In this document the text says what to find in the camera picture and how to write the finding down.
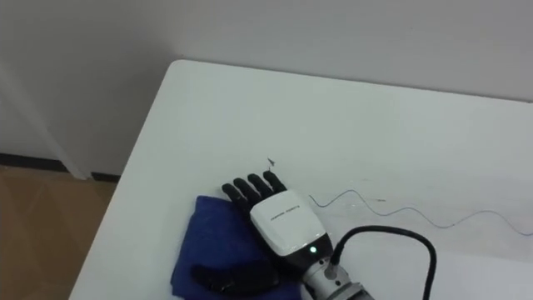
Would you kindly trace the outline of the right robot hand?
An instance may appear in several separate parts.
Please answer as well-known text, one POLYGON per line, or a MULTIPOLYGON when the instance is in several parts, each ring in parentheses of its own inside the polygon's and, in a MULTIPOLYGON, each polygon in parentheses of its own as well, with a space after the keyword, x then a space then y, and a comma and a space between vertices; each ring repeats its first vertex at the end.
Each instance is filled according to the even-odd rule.
POLYGON ((267 170, 222 185, 253 241, 266 256, 228 267, 192 266, 192 279, 210 292, 249 297, 298 281, 332 255, 331 239, 318 216, 297 192, 267 170))

